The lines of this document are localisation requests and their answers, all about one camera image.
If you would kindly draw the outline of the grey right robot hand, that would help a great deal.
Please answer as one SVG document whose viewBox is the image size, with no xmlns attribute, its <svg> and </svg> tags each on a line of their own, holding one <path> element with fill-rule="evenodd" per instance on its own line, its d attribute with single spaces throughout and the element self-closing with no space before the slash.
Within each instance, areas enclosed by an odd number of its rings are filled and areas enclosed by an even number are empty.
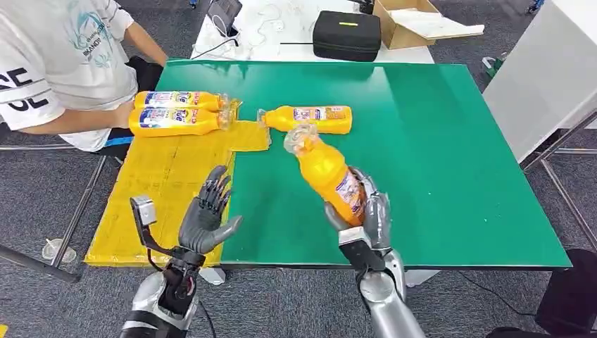
<svg viewBox="0 0 597 338">
<path fill-rule="evenodd" d="M 373 179 L 356 167 L 348 168 L 363 188 L 363 221 L 360 226 L 349 227 L 330 202 L 324 203 L 324 212 L 330 225 L 338 232 L 339 247 L 347 250 L 369 249 L 383 257 L 392 251 L 390 241 L 391 211 L 387 194 L 376 187 Z"/>
</svg>

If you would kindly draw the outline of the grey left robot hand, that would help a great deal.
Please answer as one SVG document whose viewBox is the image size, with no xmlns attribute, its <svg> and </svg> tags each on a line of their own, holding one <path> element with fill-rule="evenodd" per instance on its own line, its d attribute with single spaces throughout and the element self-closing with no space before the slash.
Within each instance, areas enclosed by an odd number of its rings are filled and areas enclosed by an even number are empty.
<svg viewBox="0 0 597 338">
<path fill-rule="evenodd" d="M 238 231 L 244 220 L 241 215 L 222 221 L 231 195 L 226 171 L 225 165 L 215 166 L 191 200 L 179 231 L 180 246 L 205 255 Z"/>
</svg>

